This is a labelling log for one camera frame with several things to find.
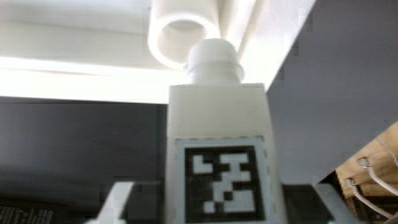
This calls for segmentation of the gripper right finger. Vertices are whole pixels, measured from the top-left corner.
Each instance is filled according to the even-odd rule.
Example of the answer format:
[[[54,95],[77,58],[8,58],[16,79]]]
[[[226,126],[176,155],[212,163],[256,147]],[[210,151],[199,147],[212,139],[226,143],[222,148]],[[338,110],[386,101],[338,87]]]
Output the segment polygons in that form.
[[[334,187],[329,184],[317,184],[313,188],[333,215],[333,220],[327,224],[363,224],[363,221],[356,218],[350,212]]]

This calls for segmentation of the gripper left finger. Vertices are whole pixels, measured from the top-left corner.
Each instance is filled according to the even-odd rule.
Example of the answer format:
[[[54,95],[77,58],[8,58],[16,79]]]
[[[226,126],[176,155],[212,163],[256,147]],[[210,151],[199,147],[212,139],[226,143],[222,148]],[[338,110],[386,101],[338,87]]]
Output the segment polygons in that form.
[[[127,220],[121,216],[134,186],[134,182],[114,183],[98,216],[86,224],[127,224]]]

